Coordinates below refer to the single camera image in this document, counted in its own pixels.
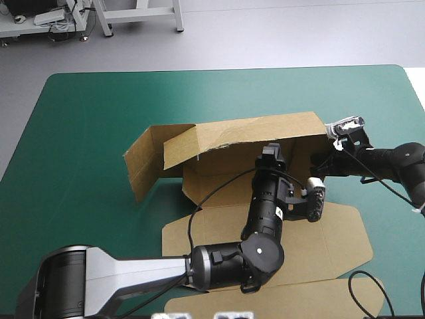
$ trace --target gray floor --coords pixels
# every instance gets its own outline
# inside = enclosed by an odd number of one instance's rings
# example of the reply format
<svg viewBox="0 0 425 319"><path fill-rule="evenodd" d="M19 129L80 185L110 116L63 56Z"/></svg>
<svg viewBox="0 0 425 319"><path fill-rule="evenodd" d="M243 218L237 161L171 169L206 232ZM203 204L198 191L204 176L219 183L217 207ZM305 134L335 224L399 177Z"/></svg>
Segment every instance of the gray floor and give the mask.
<svg viewBox="0 0 425 319"><path fill-rule="evenodd" d="M173 21L116 25L104 39L24 37L0 49L0 177L46 79L58 72L354 64L425 66L425 1L181 0ZM109 9L131 1L106 1Z"/></svg>

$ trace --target cardboard panel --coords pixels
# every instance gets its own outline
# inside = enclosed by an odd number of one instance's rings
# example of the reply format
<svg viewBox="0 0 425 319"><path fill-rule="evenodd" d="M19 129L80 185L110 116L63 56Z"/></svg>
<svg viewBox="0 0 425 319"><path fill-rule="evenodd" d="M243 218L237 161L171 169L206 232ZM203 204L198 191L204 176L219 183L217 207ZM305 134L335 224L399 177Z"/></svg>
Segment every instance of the cardboard panel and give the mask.
<svg viewBox="0 0 425 319"><path fill-rule="evenodd" d="M149 127L124 154L128 178L136 200L141 201L159 177L181 177L182 167L163 171L163 143L194 124Z"/></svg>
<svg viewBox="0 0 425 319"><path fill-rule="evenodd" d="M384 296L369 278L353 279L353 290L365 308L376 316ZM253 311L256 319L359 319L365 315L351 299L347 279L326 280L261 288L254 294L239 290L210 292L171 299L166 312L189 312L193 318L212 318L218 311Z"/></svg>
<svg viewBox="0 0 425 319"><path fill-rule="evenodd" d="M164 168L232 144L320 134L325 134L325 126L314 112L197 124L164 143Z"/></svg>
<svg viewBox="0 0 425 319"><path fill-rule="evenodd" d="M228 148L201 154L199 160L190 160L183 167L183 191L195 203L202 200L219 185L237 173L253 168L255 159L261 154L263 146L278 142L288 166L288 172L304 185L311 176L310 157L317 152L328 152L331 142L326 136L303 136L287 140L234 144ZM242 205L251 200L251 180L249 173L214 194L203 207Z"/></svg>
<svg viewBox="0 0 425 319"><path fill-rule="evenodd" d="M192 227L195 245L239 241L248 208L235 205L199 211ZM185 217L163 228L164 256L189 252L188 221ZM266 286L334 279L373 257L360 213L354 207L335 203L325 204L323 217L316 223L285 221L282 245L285 263Z"/></svg>

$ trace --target white sticker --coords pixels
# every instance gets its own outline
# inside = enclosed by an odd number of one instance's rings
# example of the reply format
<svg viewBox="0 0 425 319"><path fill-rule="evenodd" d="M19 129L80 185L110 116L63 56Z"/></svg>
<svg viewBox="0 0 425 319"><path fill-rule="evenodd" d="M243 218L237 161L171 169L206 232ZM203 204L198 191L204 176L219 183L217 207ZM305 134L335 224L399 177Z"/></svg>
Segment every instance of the white sticker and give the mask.
<svg viewBox="0 0 425 319"><path fill-rule="evenodd" d="M284 220L284 212L279 208L276 207L276 212L275 212L276 216L278 216L282 221Z"/></svg>

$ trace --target green table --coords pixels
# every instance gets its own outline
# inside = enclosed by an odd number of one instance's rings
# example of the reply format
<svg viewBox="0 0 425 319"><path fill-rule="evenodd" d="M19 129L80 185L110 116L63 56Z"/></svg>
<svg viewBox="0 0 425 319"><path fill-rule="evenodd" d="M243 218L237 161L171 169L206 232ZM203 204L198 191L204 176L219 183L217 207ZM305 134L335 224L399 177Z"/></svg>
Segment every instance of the green table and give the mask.
<svg viewBox="0 0 425 319"><path fill-rule="evenodd" d="M159 181L135 202L122 154L149 125L307 110L324 122L363 116L376 147L425 144L425 113L398 66L50 77L0 183L0 313L14 312L40 258L61 246L98 245L117 257L161 254L161 228L193 204L180 179ZM397 314L419 314L423 217L358 177L328 178L327 187L329 201L362 213L375 256L361 268L384 282ZM190 293L175 289L142 313Z"/></svg>

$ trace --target robotic arm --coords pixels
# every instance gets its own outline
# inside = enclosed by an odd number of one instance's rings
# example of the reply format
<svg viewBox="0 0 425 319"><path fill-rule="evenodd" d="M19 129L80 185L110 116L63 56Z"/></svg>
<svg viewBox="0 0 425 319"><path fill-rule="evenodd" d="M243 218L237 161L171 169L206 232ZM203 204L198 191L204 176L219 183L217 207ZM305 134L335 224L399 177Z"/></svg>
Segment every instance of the robotic arm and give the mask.
<svg viewBox="0 0 425 319"><path fill-rule="evenodd" d="M297 198L290 179L280 145L265 146L256 159L241 241L196 246L190 257L120 260L90 246L53 252L20 293L16 319L112 318L122 300L170 282L200 291L235 284L243 293L259 290L284 263L283 220L314 222L322 214L322 181L309 178Z"/></svg>
<svg viewBox="0 0 425 319"><path fill-rule="evenodd" d="M363 129L364 125L365 121L359 116L327 124L327 135L335 140L335 150L331 154L312 157L316 165L311 170L312 175L358 175L362 176L361 183L391 179L403 185L411 204L425 216L425 146L406 143L395 149L375 149Z"/></svg>

